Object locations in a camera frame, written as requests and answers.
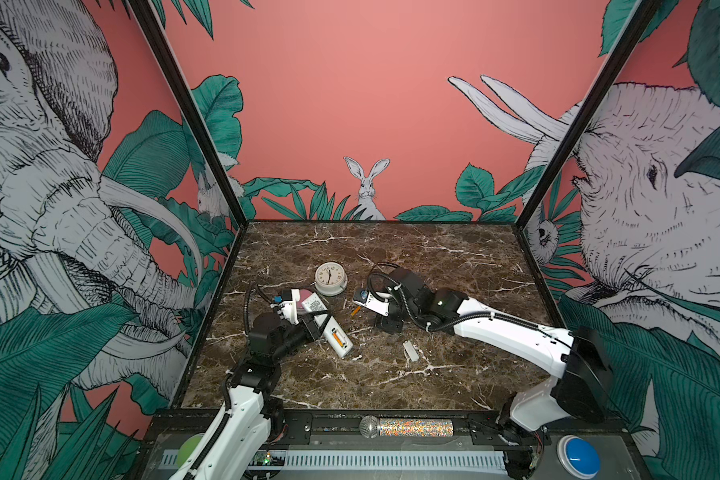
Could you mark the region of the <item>white remote control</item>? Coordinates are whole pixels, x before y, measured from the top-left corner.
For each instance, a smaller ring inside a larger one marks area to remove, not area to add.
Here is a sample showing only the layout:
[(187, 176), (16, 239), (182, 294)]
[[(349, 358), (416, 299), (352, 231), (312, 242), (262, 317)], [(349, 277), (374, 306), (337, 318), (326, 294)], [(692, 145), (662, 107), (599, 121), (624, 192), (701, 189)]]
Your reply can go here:
[[(334, 318), (328, 304), (317, 293), (309, 289), (301, 290), (301, 309), (299, 315), (304, 316), (307, 320), (312, 321), (317, 327), (317, 333), (326, 340), (334, 352), (340, 357), (345, 358), (353, 348), (352, 341), (348, 338), (344, 330)], [(340, 348), (334, 340), (332, 333), (335, 332), (345, 344), (345, 348)]]

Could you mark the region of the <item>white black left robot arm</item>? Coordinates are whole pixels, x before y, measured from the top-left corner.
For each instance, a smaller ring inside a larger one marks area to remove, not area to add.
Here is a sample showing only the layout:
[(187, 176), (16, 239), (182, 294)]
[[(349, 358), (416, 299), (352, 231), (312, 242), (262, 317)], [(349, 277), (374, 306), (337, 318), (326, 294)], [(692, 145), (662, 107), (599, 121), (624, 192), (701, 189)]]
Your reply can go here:
[(295, 324), (276, 313), (259, 315), (249, 327), (246, 352), (222, 383), (223, 404), (174, 479), (241, 479), (260, 447), (286, 430), (283, 401), (272, 395), (281, 361), (319, 338), (320, 319), (330, 312), (306, 312)]

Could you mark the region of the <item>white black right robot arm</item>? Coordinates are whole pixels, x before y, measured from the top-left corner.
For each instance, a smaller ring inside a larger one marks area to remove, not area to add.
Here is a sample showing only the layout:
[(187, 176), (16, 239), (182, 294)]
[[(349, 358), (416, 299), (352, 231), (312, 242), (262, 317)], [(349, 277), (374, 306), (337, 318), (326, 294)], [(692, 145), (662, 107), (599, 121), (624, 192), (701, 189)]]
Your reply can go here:
[(565, 418), (598, 424), (607, 416), (613, 368), (592, 328), (542, 325), (451, 288), (431, 290), (419, 275), (389, 262), (369, 272), (353, 301), (374, 312), (385, 331), (411, 321), (428, 333), (480, 341), (544, 370), (546, 380), (510, 396), (495, 420), (498, 430), (535, 432)]

